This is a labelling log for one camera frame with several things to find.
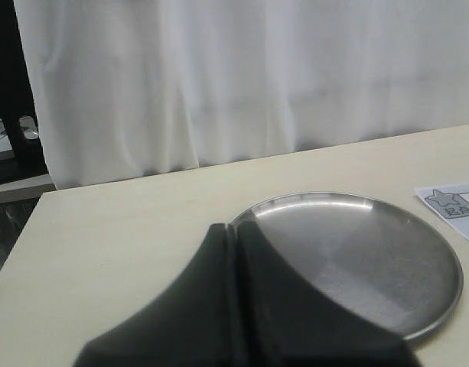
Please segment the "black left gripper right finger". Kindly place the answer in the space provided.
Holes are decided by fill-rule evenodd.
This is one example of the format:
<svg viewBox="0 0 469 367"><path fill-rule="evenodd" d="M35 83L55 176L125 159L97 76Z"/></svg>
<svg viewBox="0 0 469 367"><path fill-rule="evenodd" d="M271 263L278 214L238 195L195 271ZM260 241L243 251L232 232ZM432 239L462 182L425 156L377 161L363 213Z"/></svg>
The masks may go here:
<svg viewBox="0 0 469 367"><path fill-rule="evenodd" d="M236 230L239 301L251 366L418 366L407 342L306 281L254 222Z"/></svg>

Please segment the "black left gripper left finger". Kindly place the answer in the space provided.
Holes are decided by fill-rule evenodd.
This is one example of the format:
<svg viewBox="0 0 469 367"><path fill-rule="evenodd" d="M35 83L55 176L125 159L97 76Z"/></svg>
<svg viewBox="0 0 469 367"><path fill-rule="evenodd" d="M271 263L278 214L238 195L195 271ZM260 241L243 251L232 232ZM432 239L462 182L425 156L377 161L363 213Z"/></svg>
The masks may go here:
<svg viewBox="0 0 469 367"><path fill-rule="evenodd" d="M180 275L149 305L89 341L76 366L232 366L236 279L232 233L207 230Z"/></svg>

